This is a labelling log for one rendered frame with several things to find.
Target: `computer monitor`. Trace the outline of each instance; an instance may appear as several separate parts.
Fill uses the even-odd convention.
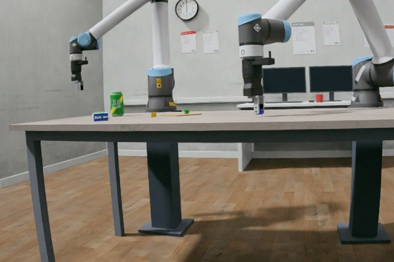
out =
[[[287,101],[288,93],[306,93],[305,67],[264,68],[264,93],[281,93]]]
[[[334,101],[334,92],[353,91],[352,66],[311,66],[309,67],[310,92],[329,92]]]

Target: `wooden floor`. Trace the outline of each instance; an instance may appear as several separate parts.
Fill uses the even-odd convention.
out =
[[[46,175],[56,261],[394,261],[388,245],[341,245],[350,159],[180,159],[184,237],[149,236],[147,163],[121,157],[126,237],[115,237],[107,159]],[[380,222],[394,239],[394,158],[384,159]],[[29,182],[0,189],[0,261],[40,261]]]

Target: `blue box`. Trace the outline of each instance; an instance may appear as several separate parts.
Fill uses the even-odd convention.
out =
[[[93,121],[100,122],[100,121],[107,121],[108,120],[108,113],[92,113]]]

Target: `poster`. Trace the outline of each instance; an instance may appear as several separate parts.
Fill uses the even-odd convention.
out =
[[[392,46],[394,47],[394,25],[385,25],[384,28],[386,29],[388,38],[390,39]],[[365,36],[364,36],[364,47],[370,48],[367,38]]]
[[[180,43],[182,45],[182,53],[196,53],[197,42],[195,31],[184,31],[180,33]]]
[[[291,23],[294,55],[316,54],[315,22]]]
[[[339,22],[324,22],[323,23],[324,45],[339,46]]]
[[[207,31],[203,34],[204,54],[219,53],[219,32]]]

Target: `red mug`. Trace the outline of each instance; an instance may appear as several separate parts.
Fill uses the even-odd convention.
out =
[[[316,102],[323,102],[323,94],[316,94]]]

